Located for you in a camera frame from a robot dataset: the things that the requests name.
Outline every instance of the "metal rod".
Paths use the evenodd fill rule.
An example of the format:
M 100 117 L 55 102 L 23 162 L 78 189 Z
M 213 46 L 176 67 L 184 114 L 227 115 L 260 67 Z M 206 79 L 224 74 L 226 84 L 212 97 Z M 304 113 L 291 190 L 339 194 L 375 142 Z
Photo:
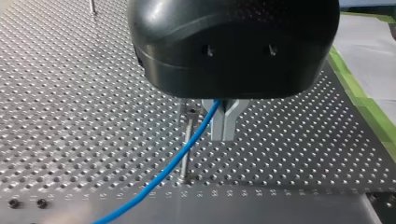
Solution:
M 185 143 L 190 140 L 193 132 L 193 119 L 189 119 L 189 123 L 187 125 L 186 129 L 186 138 L 185 138 Z M 189 174 L 189 161 L 190 161 L 190 152 L 187 152 L 187 154 L 183 157 L 183 160 L 181 161 L 181 169 L 180 169 L 180 182 L 181 183 L 186 183 L 187 182 L 187 175 Z
M 89 0 L 89 1 L 90 1 L 90 11 L 91 11 L 91 14 L 96 15 L 95 1 L 94 1 L 94 0 Z

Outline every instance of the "green tape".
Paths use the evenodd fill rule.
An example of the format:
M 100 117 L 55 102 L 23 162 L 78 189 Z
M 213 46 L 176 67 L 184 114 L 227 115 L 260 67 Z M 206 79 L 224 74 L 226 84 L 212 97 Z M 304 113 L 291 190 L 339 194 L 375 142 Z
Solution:
M 375 17 L 381 21 L 386 23 L 396 23 L 391 16 L 386 15 L 378 15 L 378 14 L 366 14 L 366 13 L 355 13 L 355 12 L 341 12 L 342 15 L 350 15 L 350 16 L 363 16 L 363 17 Z
M 361 85 L 359 85 L 358 81 L 353 77 L 335 47 L 332 47 L 330 50 L 330 56 L 332 69 L 338 76 L 338 79 L 340 79 L 346 93 L 351 92 L 354 97 L 367 97 L 366 93 L 364 93 L 364 90 L 361 88 Z
M 375 100 L 364 93 L 361 85 L 353 77 L 335 48 L 330 51 L 329 62 L 352 104 L 358 108 L 390 156 L 396 161 L 396 127 L 393 122 L 389 120 Z

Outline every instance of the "perforated metal plate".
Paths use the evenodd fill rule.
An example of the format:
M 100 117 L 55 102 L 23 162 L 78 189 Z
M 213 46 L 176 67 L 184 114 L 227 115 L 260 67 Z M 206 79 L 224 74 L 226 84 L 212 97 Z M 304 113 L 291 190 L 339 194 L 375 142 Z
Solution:
M 36 199 L 45 198 L 55 210 L 94 202 L 84 208 L 98 217 L 133 197 L 182 146 L 177 99 L 151 87 L 137 65 L 126 1 L 96 5 L 93 17 L 87 1 L 26 0 L 0 20 L 5 202 L 19 198 L 25 209 L 35 209 Z M 309 91 L 253 101 L 238 120 L 234 142 L 210 142 L 205 133 L 191 155 L 191 184 L 178 186 L 175 170 L 144 204 L 186 198 L 194 207 L 197 199 L 211 198 L 200 201 L 210 208 L 216 197 L 227 204 L 271 195 L 314 201 L 320 193 L 396 186 L 391 157 L 328 65 Z M 98 205 L 103 202 L 109 206 Z M 30 220 L 21 214 L 2 218 Z

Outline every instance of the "blue cable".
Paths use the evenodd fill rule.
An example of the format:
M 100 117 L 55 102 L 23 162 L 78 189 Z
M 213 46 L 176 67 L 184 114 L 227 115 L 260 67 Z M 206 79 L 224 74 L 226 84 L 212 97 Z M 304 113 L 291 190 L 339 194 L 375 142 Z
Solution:
M 219 108 L 221 100 L 215 100 L 212 108 L 210 108 L 206 117 L 202 121 L 201 126 L 198 128 L 197 132 L 191 137 L 189 142 L 176 154 L 176 156 L 171 160 L 171 162 L 160 172 L 145 188 L 140 191 L 139 194 L 136 195 L 131 201 L 116 209 L 114 212 L 108 214 L 105 217 L 100 218 L 93 222 L 93 224 L 104 224 L 115 220 L 116 218 L 122 216 L 124 213 L 128 212 L 131 208 L 137 206 L 140 202 L 142 202 L 149 193 L 157 187 L 178 165 L 178 163 L 183 159 L 184 155 L 190 151 L 191 147 L 198 141 L 201 135 L 204 133 L 206 126 L 209 124 L 210 120 L 212 120 L 213 115 L 216 110 Z

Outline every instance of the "black plastic cover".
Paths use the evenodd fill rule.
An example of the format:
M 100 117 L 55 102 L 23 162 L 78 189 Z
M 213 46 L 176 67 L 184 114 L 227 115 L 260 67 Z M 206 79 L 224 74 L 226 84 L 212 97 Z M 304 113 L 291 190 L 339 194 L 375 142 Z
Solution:
M 185 98 L 279 98 L 310 87 L 338 28 L 338 0 L 130 0 L 148 81 Z

